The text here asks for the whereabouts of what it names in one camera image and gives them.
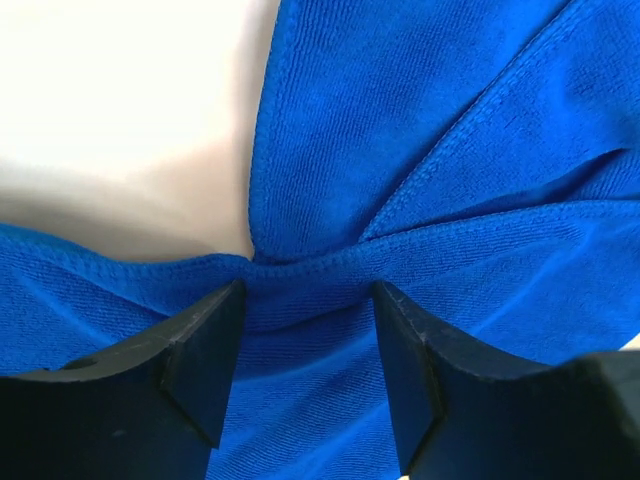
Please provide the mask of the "blue towel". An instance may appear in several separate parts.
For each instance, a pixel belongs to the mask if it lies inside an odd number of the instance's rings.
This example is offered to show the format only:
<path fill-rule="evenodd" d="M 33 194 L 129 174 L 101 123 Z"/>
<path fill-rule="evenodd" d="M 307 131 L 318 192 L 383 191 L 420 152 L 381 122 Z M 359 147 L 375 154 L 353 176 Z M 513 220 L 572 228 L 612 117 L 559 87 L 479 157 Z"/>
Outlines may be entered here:
<path fill-rule="evenodd" d="M 211 479 L 399 475 L 370 284 L 544 363 L 639 331 L 635 1 L 285 1 L 256 127 L 255 256 L 110 260 L 1 229 L 1 370 L 57 367 L 234 278 Z"/>

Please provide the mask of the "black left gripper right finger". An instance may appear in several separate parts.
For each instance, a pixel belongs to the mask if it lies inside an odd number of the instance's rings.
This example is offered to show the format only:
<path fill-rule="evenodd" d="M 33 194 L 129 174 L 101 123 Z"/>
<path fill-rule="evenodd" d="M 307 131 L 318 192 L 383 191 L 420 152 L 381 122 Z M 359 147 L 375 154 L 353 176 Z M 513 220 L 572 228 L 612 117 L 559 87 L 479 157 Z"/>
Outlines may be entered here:
<path fill-rule="evenodd" d="M 559 371 L 475 339 L 390 283 L 372 299 L 402 472 L 559 471 L 571 443 Z"/>

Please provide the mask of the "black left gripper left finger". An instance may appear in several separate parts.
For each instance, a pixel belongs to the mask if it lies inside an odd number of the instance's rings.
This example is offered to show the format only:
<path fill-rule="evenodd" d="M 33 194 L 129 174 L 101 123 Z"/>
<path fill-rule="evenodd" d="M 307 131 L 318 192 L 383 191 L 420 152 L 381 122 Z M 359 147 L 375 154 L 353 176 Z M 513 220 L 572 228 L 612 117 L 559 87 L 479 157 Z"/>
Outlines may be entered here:
<path fill-rule="evenodd" d="M 179 314 L 58 370 L 14 378 L 14 416 L 90 434 L 147 432 L 164 421 L 220 444 L 245 318 L 240 280 Z"/>

